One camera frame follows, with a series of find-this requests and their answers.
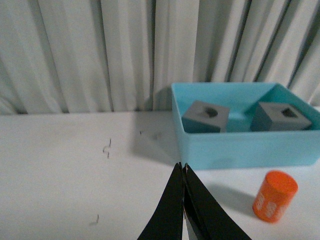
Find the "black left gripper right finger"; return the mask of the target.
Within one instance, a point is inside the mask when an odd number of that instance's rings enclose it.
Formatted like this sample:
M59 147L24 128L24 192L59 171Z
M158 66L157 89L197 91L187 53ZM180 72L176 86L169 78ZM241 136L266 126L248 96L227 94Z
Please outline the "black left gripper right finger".
M205 240L249 240L212 196L192 168L183 167L184 209Z

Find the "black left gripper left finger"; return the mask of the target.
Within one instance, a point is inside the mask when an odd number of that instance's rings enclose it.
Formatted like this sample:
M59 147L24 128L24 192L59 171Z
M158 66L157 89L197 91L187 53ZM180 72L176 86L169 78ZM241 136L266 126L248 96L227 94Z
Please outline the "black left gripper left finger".
M176 163L159 203L139 235L139 240L181 240L183 236L185 183L182 164Z

